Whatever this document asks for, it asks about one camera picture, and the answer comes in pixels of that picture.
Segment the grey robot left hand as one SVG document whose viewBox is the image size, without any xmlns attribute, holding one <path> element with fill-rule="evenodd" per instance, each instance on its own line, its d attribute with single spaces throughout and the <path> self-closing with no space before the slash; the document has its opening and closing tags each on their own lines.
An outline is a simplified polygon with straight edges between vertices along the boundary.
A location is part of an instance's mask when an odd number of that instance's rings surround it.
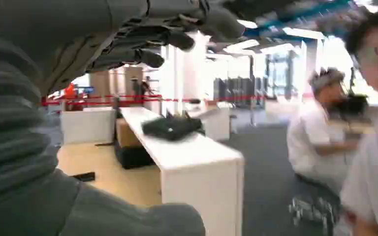
<svg viewBox="0 0 378 236">
<path fill-rule="evenodd" d="M 0 0 L 0 236 L 204 236 L 187 204 L 139 207 L 58 168 L 47 95 L 108 67 L 107 47 L 135 35 L 166 42 L 244 26 L 207 0 Z"/>
</svg>

